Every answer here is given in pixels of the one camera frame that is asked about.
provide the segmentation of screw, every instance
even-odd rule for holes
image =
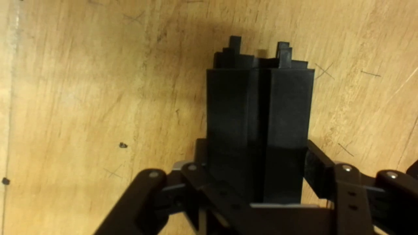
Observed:
[[[394,171],[388,171],[386,175],[390,177],[390,179],[395,179],[398,175],[397,172]]]
[[[156,177],[156,176],[158,176],[158,172],[156,172],[156,171],[151,171],[147,176],[149,176],[149,177]]]
[[[352,167],[350,164],[342,164],[342,168],[346,171],[346,172],[350,172],[352,169]]]
[[[196,169],[197,169],[196,164],[189,164],[186,168],[188,168],[189,171],[196,171]]]

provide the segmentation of wooden surface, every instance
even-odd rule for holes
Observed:
[[[333,159],[373,175],[418,158],[415,0],[8,0],[0,15],[5,235],[91,233],[136,172],[192,159],[231,34],[269,56],[288,40],[316,69],[309,138]],[[175,216],[162,233],[186,232]]]

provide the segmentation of wood grain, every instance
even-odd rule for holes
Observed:
[[[0,5],[6,235],[91,233],[136,172],[192,159],[205,69],[231,34],[269,56],[288,40],[316,69],[309,138],[333,159],[373,175],[418,158],[418,1]],[[175,216],[162,233],[186,231]]]

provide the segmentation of dark speck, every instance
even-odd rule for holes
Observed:
[[[119,147],[120,147],[120,149],[128,149],[128,145],[124,143],[124,142],[119,142]]]
[[[8,177],[2,177],[1,182],[2,182],[4,185],[9,185],[9,184],[10,184],[10,180],[9,180]]]

